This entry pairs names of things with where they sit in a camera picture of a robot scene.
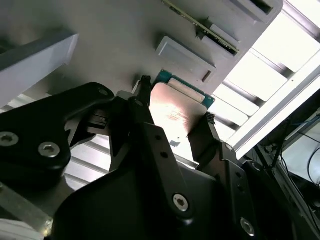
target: fluorescent light panel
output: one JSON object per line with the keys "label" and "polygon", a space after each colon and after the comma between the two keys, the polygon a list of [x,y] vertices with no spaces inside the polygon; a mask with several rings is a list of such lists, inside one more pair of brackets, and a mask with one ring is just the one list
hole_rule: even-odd
{"label": "fluorescent light panel", "polygon": [[250,52],[240,60],[227,79],[265,102],[287,81]]}
{"label": "fluorescent light panel", "polygon": [[[320,52],[313,56],[291,80],[227,141],[228,144],[235,147],[238,158],[243,157],[244,154],[320,89],[320,80],[314,80],[320,74],[319,63]],[[302,83],[307,87],[299,89]]]}
{"label": "fluorescent light panel", "polygon": [[219,98],[215,99],[215,102],[209,108],[208,112],[229,120],[239,126],[242,126],[248,120],[247,115]]}
{"label": "fluorescent light panel", "polygon": [[227,142],[228,139],[233,135],[235,134],[235,130],[231,129],[230,127],[222,124],[221,122],[219,121],[215,121],[215,129],[216,129],[216,132],[218,133],[219,135],[219,138],[221,141],[224,141],[224,142]]}
{"label": "fluorescent light panel", "polygon": [[287,0],[320,28],[320,2],[318,0]]}
{"label": "fluorescent light panel", "polygon": [[243,96],[232,91],[227,86],[221,84],[213,93],[214,98],[219,98],[248,116],[252,116],[259,107],[247,100]]}
{"label": "fluorescent light panel", "polygon": [[297,72],[320,49],[320,44],[280,13],[252,48],[273,63]]}

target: metal frame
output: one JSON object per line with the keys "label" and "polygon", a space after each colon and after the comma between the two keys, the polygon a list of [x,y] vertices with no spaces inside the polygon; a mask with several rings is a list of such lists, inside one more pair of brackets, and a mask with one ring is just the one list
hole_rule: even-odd
{"label": "metal frame", "polygon": [[320,88],[320,51],[227,142],[240,159]]}

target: metal plate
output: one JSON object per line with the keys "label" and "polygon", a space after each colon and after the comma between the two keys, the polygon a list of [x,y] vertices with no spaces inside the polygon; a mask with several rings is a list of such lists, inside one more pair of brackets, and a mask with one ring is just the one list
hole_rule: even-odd
{"label": "metal plate", "polygon": [[154,123],[164,129],[169,142],[180,142],[207,109],[172,87],[158,83],[151,92],[150,111]]}

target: black metal bracket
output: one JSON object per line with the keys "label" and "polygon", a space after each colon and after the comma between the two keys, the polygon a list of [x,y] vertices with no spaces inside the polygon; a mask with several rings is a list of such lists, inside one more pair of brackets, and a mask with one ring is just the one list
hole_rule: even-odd
{"label": "black metal bracket", "polygon": [[93,136],[82,127],[83,118],[113,98],[103,85],[88,83],[1,114],[2,137],[12,133],[16,142],[0,146],[0,180],[41,187],[57,183],[70,147]]}
{"label": "black metal bracket", "polygon": [[207,113],[188,135],[198,171],[216,178],[223,186],[229,214],[237,236],[260,237],[246,172],[241,169],[236,152],[221,142],[214,127],[214,115]]}

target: black mechanical arm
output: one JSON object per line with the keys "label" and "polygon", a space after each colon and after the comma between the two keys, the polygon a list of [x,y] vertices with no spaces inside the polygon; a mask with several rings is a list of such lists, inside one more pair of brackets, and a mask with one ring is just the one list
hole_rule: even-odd
{"label": "black mechanical arm", "polygon": [[[220,141],[212,114],[188,135],[197,169],[177,163],[151,90],[147,76],[136,94],[89,83],[0,115],[0,181],[53,217],[47,239],[318,239],[272,173]],[[110,137],[109,174],[62,196],[70,149],[96,134]]]}

